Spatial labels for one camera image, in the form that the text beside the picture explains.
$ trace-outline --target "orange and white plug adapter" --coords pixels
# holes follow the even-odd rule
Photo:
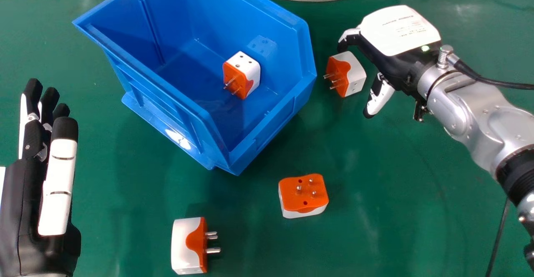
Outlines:
[[[278,183],[278,195],[282,215],[288,219],[321,214],[329,202],[320,174],[284,178]]]
[[[261,67],[258,61],[238,51],[223,64],[224,88],[246,99],[259,86]]]
[[[207,255],[221,252],[221,248],[208,248],[208,240],[217,238],[217,232],[208,232],[205,218],[175,220],[170,249],[172,269],[178,275],[208,272]]]
[[[332,82],[330,89],[335,89],[345,98],[362,91],[367,74],[354,54],[346,51],[328,58],[326,75],[323,77]]]

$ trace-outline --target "green table surface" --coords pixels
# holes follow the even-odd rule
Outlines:
[[[482,276],[505,195],[432,117],[398,93],[364,119],[370,82],[344,100],[322,79],[308,104],[241,176],[208,171],[121,103],[102,51],[71,21],[103,0],[0,0],[0,161],[16,158],[28,78],[55,86],[80,124],[73,222],[76,277],[172,277],[174,219],[206,217],[223,252],[211,276]],[[277,1],[310,26],[319,75],[343,30],[410,5],[487,77],[533,81],[534,0]],[[356,53],[370,79],[376,69]],[[503,90],[534,110],[532,93]],[[320,216],[282,218],[277,183],[324,175]],[[525,276],[528,235],[511,209],[494,276]]]

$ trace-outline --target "silver metal joint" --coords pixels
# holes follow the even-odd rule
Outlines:
[[[437,59],[436,66],[438,68],[441,68],[442,70],[446,70],[448,68],[448,62],[447,62],[447,56],[452,53],[454,49],[450,45],[442,45],[439,48],[439,56]]]

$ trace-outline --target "plug adapter inside blue bin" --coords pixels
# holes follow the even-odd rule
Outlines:
[[[270,0],[106,0],[73,23],[109,58],[122,102],[207,169],[242,173],[317,77],[307,23]],[[262,70],[245,100],[223,89],[237,51]]]

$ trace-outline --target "robotic arm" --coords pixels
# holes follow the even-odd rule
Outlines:
[[[380,73],[364,115],[376,115],[394,91],[416,101],[414,119],[432,114],[473,161],[499,182],[517,206],[518,220],[534,242],[534,116],[510,104],[498,89],[534,89],[520,83],[483,78],[450,45],[442,45],[432,24],[414,9],[399,5],[366,16],[346,30],[338,51],[350,45],[370,59]],[[525,248],[534,270],[534,245]]]
[[[71,223],[78,123],[59,93],[30,79],[21,95],[19,159],[0,168],[0,277],[71,277],[81,234]]]

